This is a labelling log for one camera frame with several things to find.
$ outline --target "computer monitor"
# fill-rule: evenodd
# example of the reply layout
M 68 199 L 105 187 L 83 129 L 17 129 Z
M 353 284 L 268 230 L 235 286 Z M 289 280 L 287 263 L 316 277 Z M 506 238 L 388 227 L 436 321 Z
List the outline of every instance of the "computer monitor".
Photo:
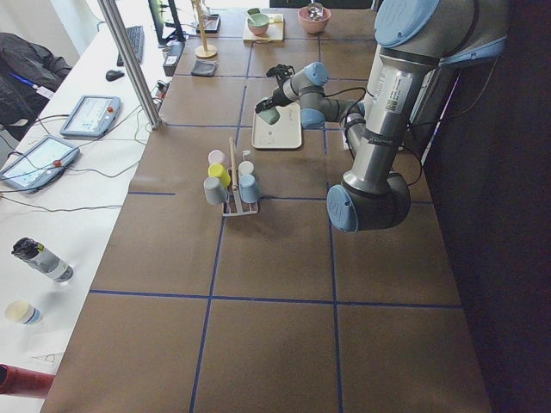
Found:
M 153 24 L 157 33 L 157 42 L 159 47 L 165 47 L 171 40 L 185 41 L 183 37 L 182 25 L 178 19 L 178 12 L 174 0 L 168 0 L 168 7 L 172 14 L 174 28 L 167 29 L 169 25 L 164 22 L 164 10 L 167 6 L 163 0 L 149 0 L 149 10 L 152 12 Z

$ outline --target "dark wall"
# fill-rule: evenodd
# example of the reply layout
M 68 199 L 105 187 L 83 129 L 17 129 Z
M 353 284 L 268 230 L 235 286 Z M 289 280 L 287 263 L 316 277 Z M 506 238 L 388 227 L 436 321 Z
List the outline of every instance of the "dark wall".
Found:
M 425 163 L 497 412 L 551 412 L 550 10 L 514 3 L 486 91 L 441 125 Z M 490 69 L 463 71 L 446 115 L 469 107 Z

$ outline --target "gray cup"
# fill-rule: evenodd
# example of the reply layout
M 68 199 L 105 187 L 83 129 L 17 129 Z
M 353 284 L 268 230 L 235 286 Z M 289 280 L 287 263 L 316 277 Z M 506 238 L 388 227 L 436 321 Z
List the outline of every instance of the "gray cup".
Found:
M 229 194 L 216 176 L 210 176 L 203 182 L 205 198 L 210 205 L 219 205 L 227 202 Z

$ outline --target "red object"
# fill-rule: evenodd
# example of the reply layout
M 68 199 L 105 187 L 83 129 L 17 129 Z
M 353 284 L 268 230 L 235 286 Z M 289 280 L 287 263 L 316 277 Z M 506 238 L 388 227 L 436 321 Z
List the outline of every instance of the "red object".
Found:
M 0 394 L 46 398 L 54 378 L 52 374 L 0 364 Z

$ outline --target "label sticker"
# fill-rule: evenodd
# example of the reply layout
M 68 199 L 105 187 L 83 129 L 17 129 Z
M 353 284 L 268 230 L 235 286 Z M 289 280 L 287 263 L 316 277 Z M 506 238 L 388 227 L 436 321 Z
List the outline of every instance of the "label sticker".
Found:
M 386 79 L 385 72 L 383 71 L 381 75 L 379 76 L 379 82 L 377 82 L 377 89 L 375 90 L 375 93 L 373 94 L 373 103 L 377 103 L 377 101 L 381 98 L 382 88 L 385 86 L 385 79 Z
M 407 93 L 410 90 L 412 85 L 412 78 L 408 76 L 397 76 L 394 81 L 392 88 L 387 96 L 387 104 L 385 106 L 386 110 L 400 114 L 404 103 L 406 102 Z

